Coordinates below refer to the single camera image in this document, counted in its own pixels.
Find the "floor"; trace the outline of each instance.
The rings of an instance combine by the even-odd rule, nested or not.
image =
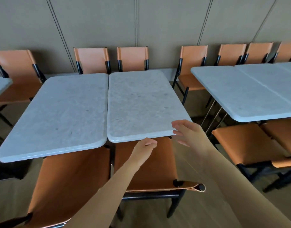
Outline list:
[[[28,104],[7,106],[3,114],[16,122]],[[0,120],[0,135],[6,137],[10,128]],[[187,191],[173,216],[166,218],[171,204],[170,199],[122,202],[124,219],[113,220],[113,227],[241,227],[218,186],[202,169],[193,152],[174,142],[174,153],[179,180],[201,182],[206,185],[204,193]],[[218,149],[225,156],[223,148]],[[24,216],[31,200],[42,159],[34,159],[30,171],[23,180],[0,181],[0,222]],[[274,176],[262,178],[254,185],[261,191],[275,179]],[[291,185],[264,194],[277,208],[291,220]]]

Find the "person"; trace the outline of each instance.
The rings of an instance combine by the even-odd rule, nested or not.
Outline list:
[[[201,126],[187,120],[173,121],[178,143],[189,146],[210,172],[242,227],[291,227],[291,221],[267,200],[211,144]],[[121,199],[140,166],[150,157],[157,141],[137,143],[128,161],[70,219],[65,228],[109,227]]]

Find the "person's right hand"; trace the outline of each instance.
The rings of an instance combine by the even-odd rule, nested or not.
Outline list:
[[[139,141],[129,157],[128,161],[136,166],[139,170],[140,166],[150,157],[152,150],[157,146],[157,141],[151,138],[145,138]]]
[[[173,133],[181,136],[177,142],[191,147],[198,155],[204,156],[210,149],[215,149],[209,141],[202,127],[188,120],[177,120],[172,122]]]

